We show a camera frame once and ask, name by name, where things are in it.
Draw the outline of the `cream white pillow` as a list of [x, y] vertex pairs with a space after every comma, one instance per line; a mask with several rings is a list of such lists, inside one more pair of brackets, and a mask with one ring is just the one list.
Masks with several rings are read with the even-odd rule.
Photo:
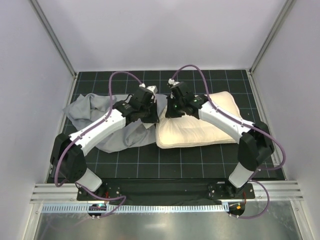
[[236, 141], [218, 127], [193, 116], [166, 118], [165, 107], [155, 127], [156, 144], [162, 149], [191, 148], [214, 144], [233, 144]]

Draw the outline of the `grey fabric pillowcase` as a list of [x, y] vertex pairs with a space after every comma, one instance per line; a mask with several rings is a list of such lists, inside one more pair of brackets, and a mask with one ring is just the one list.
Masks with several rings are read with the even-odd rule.
[[[159, 118], [159, 114], [163, 112], [167, 104], [167, 99], [166, 96], [162, 94], [156, 94], [155, 99], [157, 100], [157, 113]], [[106, 114], [113, 103], [121, 100], [128, 102], [130, 97], [125, 95], [109, 97], [89, 93], [86, 96], [80, 95], [76, 101], [68, 105], [63, 111], [76, 128], [76, 132], [78, 132]], [[94, 148], [98, 148], [106, 153], [113, 153], [155, 143], [155, 125], [145, 129], [140, 121], [132, 122], [104, 138]]]

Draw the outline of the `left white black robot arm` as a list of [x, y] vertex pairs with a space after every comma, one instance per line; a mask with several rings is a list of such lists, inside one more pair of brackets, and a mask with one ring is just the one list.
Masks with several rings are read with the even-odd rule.
[[70, 135], [59, 134], [51, 154], [55, 186], [74, 182], [85, 187], [94, 200], [103, 199], [106, 188], [102, 179], [87, 167], [85, 157], [99, 142], [130, 123], [140, 121], [145, 129], [157, 124], [157, 91], [154, 85], [140, 84], [129, 101], [112, 103], [107, 113], [87, 127]]

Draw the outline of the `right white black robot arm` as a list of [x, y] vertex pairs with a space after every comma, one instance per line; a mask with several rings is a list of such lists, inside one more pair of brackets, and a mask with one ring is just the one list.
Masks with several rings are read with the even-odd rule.
[[171, 93], [167, 96], [166, 118], [191, 116], [217, 127], [238, 144], [238, 163], [225, 185], [226, 194], [237, 198], [258, 167], [274, 153], [268, 126], [261, 121], [254, 123], [241, 119], [204, 94], [195, 95], [183, 81], [169, 79], [167, 85]]

